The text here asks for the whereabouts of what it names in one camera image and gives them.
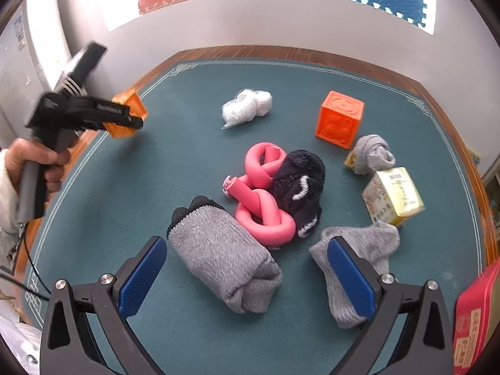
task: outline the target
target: white plastic bag on floor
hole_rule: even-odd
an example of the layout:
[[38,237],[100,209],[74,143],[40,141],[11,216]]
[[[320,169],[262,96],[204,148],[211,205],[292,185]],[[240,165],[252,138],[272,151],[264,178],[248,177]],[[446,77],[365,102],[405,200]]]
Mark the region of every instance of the white plastic bag on floor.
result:
[[235,99],[222,106],[222,118],[226,124],[222,129],[252,121],[255,116],[266,115],[273,105],[273,98],[267,91],[244,89]]
[[13,322],[0,315],[0,333],[24,370],[29,375],[39,375],[42,332],[38,328]]

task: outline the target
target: balled gray sock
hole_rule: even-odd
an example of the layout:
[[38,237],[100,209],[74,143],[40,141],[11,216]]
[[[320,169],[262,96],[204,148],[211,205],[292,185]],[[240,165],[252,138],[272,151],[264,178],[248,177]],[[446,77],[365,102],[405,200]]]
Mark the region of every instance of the balled gray sock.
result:
[[365,135],[357,140],[344,164],[357,175],[394,168],[396,158],[380,135]]
[[264,313],[282,272],[267,249],[204,196],[178,208],[167,237],[189,271],[236,313]]
[[380,275],[389,273],[388,257],[399,247],[399,233],[393,225],[378,221],[365,228],[328,227],[321,240],[309,248],[327,282],[330,312],[340,328],[351,328],[366,320],[356,313],[346,292],[328,262],[327,247],[333,237],[341,235],[360,258],[366,259]]

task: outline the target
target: black cable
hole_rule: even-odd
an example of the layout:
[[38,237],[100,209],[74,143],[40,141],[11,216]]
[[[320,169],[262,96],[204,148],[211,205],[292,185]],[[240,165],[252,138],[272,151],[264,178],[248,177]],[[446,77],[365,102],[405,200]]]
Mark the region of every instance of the black cable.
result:
[[45,286],[45,283],[43,282],[42,278],[40,278],[40,274],[38,273],[37,269],[34,266],[33,260],[31,259],[31,255],[29,255],[28,246],[26,245],[26,228],[24,228],[24,231],[21,234],[21,242],[24,243],[24,250],[26,251],[26,255],[28,256],[29,263],[31,264],[31,266],[33,268],[33,272],[34,272],[35,276],[38,278],[38,280],[40,281],[40,283],[42,284],[44,289],[47,291],[47,293],[52,294],[50,289]]
[[48,302],[48,297],[44,296],[43,294],[40,294],[38,292],[35,292],[34,290],[31,290],[29,287],[27,287],[24,283],[19,282],[16,278],[11,277],[10,275],[3,273],[0,271],[0,278],[8,280],[10,283],[13,283],[16,286],[19,286],[20,288],[24,289],[26,292],[31,293],[32,295],[36,296],[37,298],[40,298],[42,300],[45,300]]

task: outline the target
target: human hand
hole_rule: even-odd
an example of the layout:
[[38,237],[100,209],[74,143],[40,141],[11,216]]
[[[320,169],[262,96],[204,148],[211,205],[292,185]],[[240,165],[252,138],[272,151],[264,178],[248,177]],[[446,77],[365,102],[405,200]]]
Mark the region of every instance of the human hand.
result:
[[61,179],[64,174],[64,165],[69,162],[69,151],[57,153],[40,142],[16,139],[5,155],[5,168],[16,191],[23,175],[24,164],[35,161],[43,165],[53,165],[45,171],[48,191],[55,192],[61,188]]

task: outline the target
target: gray sock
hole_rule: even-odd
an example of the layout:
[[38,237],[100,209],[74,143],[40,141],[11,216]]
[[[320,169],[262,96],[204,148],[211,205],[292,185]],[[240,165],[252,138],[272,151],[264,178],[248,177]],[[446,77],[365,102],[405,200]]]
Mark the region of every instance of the gray sock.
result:
[[264,313],[282,272],[267,249],[204,196],[172,216],[167,237],[189,271],[236,313]]
[[357,140],[344,164],[357,175],[394,168],[396,158],[380,135],[365,135]]
[[309,248],[314,261],[324,273],[332,316],[340,328],[351,328],[366,318],[356,313],[328,262],[328,243],[337,235],[344,237],[354,252],[366,259],[380,275],[389,272],[388,257],[399,247],[399,233],[396,227],[381,221],[365,228],[328,227],[322,231],[321,240]]

